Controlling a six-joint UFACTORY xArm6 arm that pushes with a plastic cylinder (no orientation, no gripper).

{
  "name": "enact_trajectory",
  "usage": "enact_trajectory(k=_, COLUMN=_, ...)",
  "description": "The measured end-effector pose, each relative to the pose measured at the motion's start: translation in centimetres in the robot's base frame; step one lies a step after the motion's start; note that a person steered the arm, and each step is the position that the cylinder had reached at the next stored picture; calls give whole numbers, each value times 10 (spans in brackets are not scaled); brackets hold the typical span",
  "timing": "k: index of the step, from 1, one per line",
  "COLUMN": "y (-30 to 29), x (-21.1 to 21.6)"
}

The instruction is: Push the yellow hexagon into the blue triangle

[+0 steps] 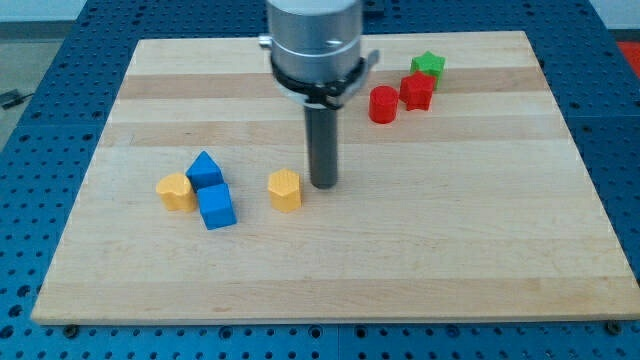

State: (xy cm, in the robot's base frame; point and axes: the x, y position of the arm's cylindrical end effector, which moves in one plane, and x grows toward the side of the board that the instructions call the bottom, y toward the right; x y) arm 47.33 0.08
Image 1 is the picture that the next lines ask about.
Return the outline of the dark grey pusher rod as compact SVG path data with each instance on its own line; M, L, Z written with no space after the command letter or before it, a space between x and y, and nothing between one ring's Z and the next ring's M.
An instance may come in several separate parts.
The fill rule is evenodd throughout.
M329 189L338 179L337 112L304 108L311 184Z

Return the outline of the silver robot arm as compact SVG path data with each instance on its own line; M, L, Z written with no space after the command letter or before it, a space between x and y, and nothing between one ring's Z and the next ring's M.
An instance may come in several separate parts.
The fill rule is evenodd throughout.
M304 109L310 182L338 181L338 111L366 84L379 52L361 55L363 5L358 0L267 0L270 52L280 91Z

